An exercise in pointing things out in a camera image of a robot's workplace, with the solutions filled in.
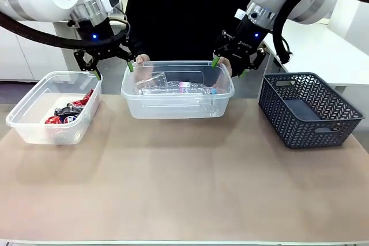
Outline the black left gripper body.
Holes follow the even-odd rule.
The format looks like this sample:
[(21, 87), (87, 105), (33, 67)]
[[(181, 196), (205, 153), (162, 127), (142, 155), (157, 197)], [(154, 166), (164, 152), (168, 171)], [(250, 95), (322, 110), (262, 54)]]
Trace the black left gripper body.
[(94, 26), (91, 21), (80, 21), (77, 33), (82, 45), (89, 44), (85, 50), (92, 56), (116, 56), (121, 46), (129, 47), (129, 37), (125, 30), (115, 33), (111, 27), (110, 19), (106, 18)]

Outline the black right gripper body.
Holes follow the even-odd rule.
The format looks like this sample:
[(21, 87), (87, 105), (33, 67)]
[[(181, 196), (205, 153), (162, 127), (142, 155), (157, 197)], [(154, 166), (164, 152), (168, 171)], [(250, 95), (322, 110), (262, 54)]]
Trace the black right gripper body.
[(248, 17), (244, 17), (229, 43), (227, 58), (246, 59), (253, 55), (269, 31), (269, 29), (254, 24)]

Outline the person's left hand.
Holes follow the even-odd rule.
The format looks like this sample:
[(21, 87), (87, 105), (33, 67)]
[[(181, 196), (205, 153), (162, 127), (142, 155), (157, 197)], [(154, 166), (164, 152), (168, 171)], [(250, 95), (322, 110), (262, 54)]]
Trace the person's left hand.
[(227, 68), (229, 76), (230, 77), (232, 76), (232, 67), (231, 67), (231, 63), (230, 63), (229, 59), (221, 56), (221, 57), (219, 57), (218, 64), (223, 64)]

